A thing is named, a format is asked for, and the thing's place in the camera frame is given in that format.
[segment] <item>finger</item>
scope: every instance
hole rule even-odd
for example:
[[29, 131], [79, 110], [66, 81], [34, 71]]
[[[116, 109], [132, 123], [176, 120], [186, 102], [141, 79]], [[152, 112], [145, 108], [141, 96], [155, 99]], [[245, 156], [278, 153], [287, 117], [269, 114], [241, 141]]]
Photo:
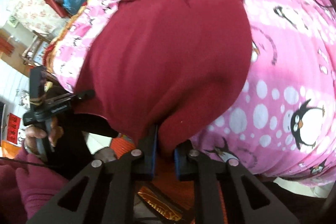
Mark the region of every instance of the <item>finger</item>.
[[58, 126], [58, 120], [56, 117], [52, 117], [51, 118], [51, 124], [50, 124], [50, 127], [51, 128], [56, 128]]
[[60, 137], [62, 137], [64, 134], [63, 128], [62, 127], [56, 127], [51, 130], [51, 133], [49, 135], [49, 142], [53, 147], [56, 146], [56, 143]]
[[26, 128], [25, 134], [27, 137], [40, 138], [40, 139], [45, 138], [47, 136], [46, 132], [34, 126]]

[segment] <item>cable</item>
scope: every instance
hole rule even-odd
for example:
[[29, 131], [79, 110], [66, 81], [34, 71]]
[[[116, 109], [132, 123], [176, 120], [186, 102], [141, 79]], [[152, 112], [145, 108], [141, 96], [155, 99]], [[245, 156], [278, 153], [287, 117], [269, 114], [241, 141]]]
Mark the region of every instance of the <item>cable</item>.
[[24, 161], [24, 160], [16, 160], [16, 159], [9, 159], [9, 158], [6, 158], [6, 157], [0, 157], [0, 160], [12, 161], [12, 162], [20, 163], [20, 164], [34, 165], [34, 166], [47, 167], [47, 168], [61, 168], [61, 165], [36, 164], [34, 162], [29, 162], [29, 161]]

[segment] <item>black metal bracket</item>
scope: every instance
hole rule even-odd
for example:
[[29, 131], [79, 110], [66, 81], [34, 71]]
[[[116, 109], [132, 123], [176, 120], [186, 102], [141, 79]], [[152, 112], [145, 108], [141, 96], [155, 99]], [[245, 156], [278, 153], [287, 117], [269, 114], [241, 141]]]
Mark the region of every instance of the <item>black metal bracket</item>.
[[218, 182], [224, 197], [229, 223], [299, 224], [299, 220], [237, 159], [226, 163], [211, 160], [194, 150], [190, 141], [175, 150], [176, 175], [194, 181], [197, 224], [223, 224]]
[[44, 139], [36, 139], [37, 150], [44, 162], [53, 163], [54, 149], [48, 136], [51, 131], [52, 118], [71, 109], [74, 101], [86, 100], [94, 97], [93, 90], [80, 94], [65, 94], [46, 100], [44, 84], [46, 82], [46, 68], [43, 66], [31, 69], [29, 78], [30, 110], [23, 115], [24, 126], [33, 124], [47, 133]]
[[27, 224], [131, 224], [135, 181], [154, 177], [157, 127], [120, 159], [92, 161]]

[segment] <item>hand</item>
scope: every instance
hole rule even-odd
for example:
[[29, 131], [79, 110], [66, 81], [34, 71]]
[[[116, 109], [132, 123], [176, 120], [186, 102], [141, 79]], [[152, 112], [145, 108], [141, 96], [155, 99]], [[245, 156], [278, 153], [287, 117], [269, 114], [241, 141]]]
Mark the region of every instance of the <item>hand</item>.
[[[63, 136], [63, 128], [58, 126], [57, 118], [53, 117], [51, 122], [51, 132], [49, 136], [49, 141], [53, 147], [56, 146], [56, 143], [60, 137]], [[38, 155], [36, 138], [43, 139], [47, 136], [47, 133], [42, 129], [31, 126], [26, 129], [26, 146], [34, 153]]]

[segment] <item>white polka dot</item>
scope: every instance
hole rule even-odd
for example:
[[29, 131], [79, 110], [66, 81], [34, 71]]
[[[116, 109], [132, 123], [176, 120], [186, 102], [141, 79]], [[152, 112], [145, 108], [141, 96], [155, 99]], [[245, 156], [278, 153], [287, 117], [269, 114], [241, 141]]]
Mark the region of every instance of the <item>white polka dot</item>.
[[316, 149], [316, 154], [319, 155], [325, 152], [329, 146], [329, 143], [330, 143], [329, 136], [325, 136], [322, 142], [319, 144], [318, 148]]
[[271, 138], [270, 135], [263, 135], [263, 136], [260, 137], [259, 143], [262, 147], [267, 147], [267, 146], [270, 145], [271, 140], [272, 140], [272, 138]]
[[312, 90], [307, 90], [306, 100], [309, 100], [309, 99], [311, 99], [309, 104], [312, 105], [314, 103], [314, 100], [315, 100], [314, 92]]
[[292, 141], [293, 141], [293, 135], [290, 134], [290, 135], [287, 136], [287, 138], [285, 140], [285, 144], [289, 145]]
[[292, 119], [293, 113], [294, 113], [293, 110], [287, 110], [283, 117], [282, 127], [286, 133], [291, 132], [291, 119]]
[[294, 105], [299, 101], [299, 93], [292, 86], [285, 88], [283, 96], [285, 97], [286, 102], [290, 105]]
[[306, 95], [306, 89], [305, 89], [304, 86], [302, 86], [302, 87], [300, 88], [300, 95], [301, 95], [302, 97], [304, 97], [304, 96]]
[[282, 131], [278, 130], [276, 133], [277, 138], [279, 139], [282, 136]]
[[260, 99], [264, 99], [267, 95], [267, 85], [262, 80], [257, 83], [257, 95]]
[[331, 132], [335, 133], [336, 131], [336, 119], [333, 121], [333, 124], [331, 125]]
[[236, 134], [242, 133], [246, 130], [247, 118], [245, 112], [241, 108], [237, 107], [230, 114], [229, 126]]
[[266, 15], [264, 15], [264, 14], [260, 15], [260, 22], [263, 25], [270, 25], [270, 21], [269, 21], [268, 17]]
[[264, 128], [268, 121], [268, 110], [263, 104], [259, 104], [253, 111], [253, 124], [257, 129]]
[[218, 127], [223, 127], [225, 124], [225, 120], [223, 116], [219, 116], [216, 120], [215, 120], [215, 125]]
[[273, 89], [272, 90], [272, 98], [274, 100], [278, 100], [280, 98], [280, 92], [279, 92], [279, 90], [277, 90], [277, 89]]
[[271, 130], [275, 130], [275, 128], [277, 127], [277, 124], [278, 124], [278, 120], [275, 116], [273, 116], [269, 121], [269, 128]]
[[244, 84], [244, 87], [243, 87], [243, 92], [248, 92], [249, 91], [249, 87], [250, 87], [249, 82], [246, 80], [245, 84]]

